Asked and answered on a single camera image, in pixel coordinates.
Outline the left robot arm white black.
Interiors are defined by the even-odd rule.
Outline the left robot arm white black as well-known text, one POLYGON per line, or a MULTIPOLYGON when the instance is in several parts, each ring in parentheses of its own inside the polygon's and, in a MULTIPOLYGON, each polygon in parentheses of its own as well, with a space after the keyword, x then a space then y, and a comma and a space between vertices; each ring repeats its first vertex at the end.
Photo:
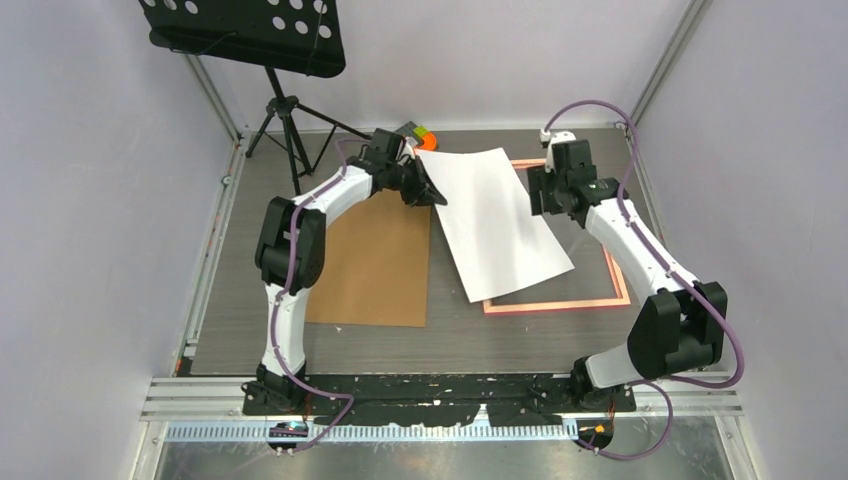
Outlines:
POLYGON ((255 379, 242 385, 244 414, 293 414, 304 409, 308 395, 318 394, 305 379, 304 330, 308 300, 324 269, 327 231, 384 190, 399 193, 411 207, 447 202, 407 138, 384 129, 328 180, 269 202, 254 255, 267 296, 267 341, 255 379))

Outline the landscape sunset photo print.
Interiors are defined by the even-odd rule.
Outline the landscape sunset photo print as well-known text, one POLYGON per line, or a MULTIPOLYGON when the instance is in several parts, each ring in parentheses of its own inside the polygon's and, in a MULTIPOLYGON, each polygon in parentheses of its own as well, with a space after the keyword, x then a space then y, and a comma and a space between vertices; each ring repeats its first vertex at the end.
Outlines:
POLYGON ((418 153, 447 203, 436 211, 469 302, 517 292, 570 272, 574 264, 506 151, 418 153))

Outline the transparent acrylic sheet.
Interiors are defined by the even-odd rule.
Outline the transparent acrylic sheet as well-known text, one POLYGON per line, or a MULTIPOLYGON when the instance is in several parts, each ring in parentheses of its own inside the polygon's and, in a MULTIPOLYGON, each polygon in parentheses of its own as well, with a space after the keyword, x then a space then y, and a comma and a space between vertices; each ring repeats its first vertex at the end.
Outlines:
POLYGON ((614 298, 618 290, 601 244, 567 214, 544 220, 574 268, 541 283, 491 300, 493 306, 614 298))

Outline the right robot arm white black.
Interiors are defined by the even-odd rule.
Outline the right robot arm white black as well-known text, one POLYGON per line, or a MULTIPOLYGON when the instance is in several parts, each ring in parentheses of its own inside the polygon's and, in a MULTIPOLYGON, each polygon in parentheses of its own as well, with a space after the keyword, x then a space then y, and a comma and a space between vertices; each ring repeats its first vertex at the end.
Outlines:
POLYGON ((717 363, 725 333, 719 320, 728 296, 683 268, 649 231, 622 184, 601 178, 590 144, 572 133, 543 132, 545 162, 527 171, 531 211, 566 214, 618 263, 641 303, 626 340, 576 360, 567 392, 596 410, 627 384, 717 363))

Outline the pink wooden picture frame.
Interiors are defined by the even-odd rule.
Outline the pink wooden picture frame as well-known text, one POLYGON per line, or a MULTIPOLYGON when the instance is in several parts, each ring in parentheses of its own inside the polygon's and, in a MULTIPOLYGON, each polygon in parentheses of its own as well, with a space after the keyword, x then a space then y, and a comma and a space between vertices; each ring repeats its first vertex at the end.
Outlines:
POLYGON ((529 314, 554 314, 561 312, 580 312, 589 310, 616 309, 629 307, 632 304, 633 295, 627 286, 625 275, 612 255, 603 247, 606 259, 613 275, 618 293, 614 298, 600 300, 579 300, 568 302, 529 303, 517 305, 493 306, 492 299, 481 303, 482 312, 486 316, 518 316, 529 314))

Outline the brown cardboard backing board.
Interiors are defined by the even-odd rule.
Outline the brown cardboard backing board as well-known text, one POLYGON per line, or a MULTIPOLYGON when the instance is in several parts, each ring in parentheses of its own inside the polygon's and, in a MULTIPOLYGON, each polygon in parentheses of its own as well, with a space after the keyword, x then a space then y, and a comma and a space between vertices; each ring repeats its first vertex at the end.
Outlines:
POLYGON ((425 327, 431 213, 430 207, 405 205, 397 192, 381 191, 335 220, 306 321, 425 327))

